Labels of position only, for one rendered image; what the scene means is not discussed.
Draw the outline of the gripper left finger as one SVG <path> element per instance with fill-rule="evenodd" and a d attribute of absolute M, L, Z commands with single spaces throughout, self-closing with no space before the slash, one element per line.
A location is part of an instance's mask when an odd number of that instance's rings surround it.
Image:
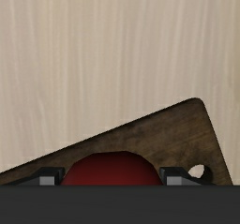
<path fill-rule="evenodd" d="M 66 174 L 64 167 L 42 167 L 32 175 L 7 183 L 8 186 L 59 186 Z"/>

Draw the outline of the red tomato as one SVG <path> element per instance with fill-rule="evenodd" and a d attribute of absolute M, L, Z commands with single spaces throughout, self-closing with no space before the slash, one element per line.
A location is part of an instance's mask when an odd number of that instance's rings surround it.
<path fill-rule="evenodd" d="M 63 186 L 161 186 L 154 166 L 127 151 L 97 153 L 75 162 Z"/>

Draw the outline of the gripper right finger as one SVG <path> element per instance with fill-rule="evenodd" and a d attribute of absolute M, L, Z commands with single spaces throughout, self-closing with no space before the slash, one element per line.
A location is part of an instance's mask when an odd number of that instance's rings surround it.
<path fill-rule="evenodd" d="M 182 167 L 161 167 L 159 177 L 165 186 L 209 186 L 210 183 L 201 178 L 192 177 Z"/>

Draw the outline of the brown cutting board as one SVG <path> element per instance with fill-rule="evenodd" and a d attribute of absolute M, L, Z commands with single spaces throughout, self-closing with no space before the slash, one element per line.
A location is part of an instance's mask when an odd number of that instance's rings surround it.
<path fill-rule="evenodd" d="M 233 181 L 203 101 L 190 98 L 84 141 L 0 173 L 0 185 L 31 175 L 41 167 L 71 165 L 93 153 L 129 151 L 160 167 L 190 170 L 202 164 L 202 178 L 216 185 Z"/>

